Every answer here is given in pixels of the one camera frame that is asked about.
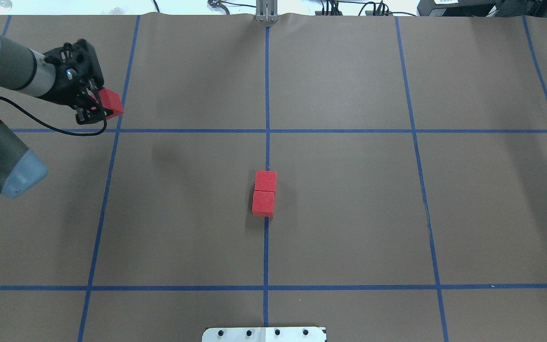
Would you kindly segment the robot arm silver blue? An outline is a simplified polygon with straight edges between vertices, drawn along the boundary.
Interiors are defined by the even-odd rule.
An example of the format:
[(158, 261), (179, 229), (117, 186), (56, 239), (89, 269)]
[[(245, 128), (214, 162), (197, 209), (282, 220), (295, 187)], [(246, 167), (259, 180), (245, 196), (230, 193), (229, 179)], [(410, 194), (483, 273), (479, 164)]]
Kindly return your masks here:
[[(39, 53), (0, 34), (0, 87), (67, 106), (78, 125), (102, 123), (94, 135), (105, 132), (108, 120), (123, 114), (120, 96), (104, 86), (104, 74), (91, 43), (79, 39)], [(48, 125), (12, 100), (3, 101), (54, 132), (75, 132)], [(0, 119), (0, 195), (15, 199), (39, 183), (48, 168)]]

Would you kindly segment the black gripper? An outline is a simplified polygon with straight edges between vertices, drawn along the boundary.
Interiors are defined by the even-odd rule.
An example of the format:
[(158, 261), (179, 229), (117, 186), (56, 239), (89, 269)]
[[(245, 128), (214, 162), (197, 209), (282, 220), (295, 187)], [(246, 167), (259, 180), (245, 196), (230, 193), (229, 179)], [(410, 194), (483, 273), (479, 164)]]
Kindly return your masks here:
[(91, 125), (113, 116), (113, 110), (102, 106), (87, 107), (93, 99), (87, 89), (97, 95), (104, 89), (104, 77), (92, 76), (89, 66), (57, 66), (51, 89), (43, 100), (57, 105), (75, 107), (75, 121), (78, 125)]

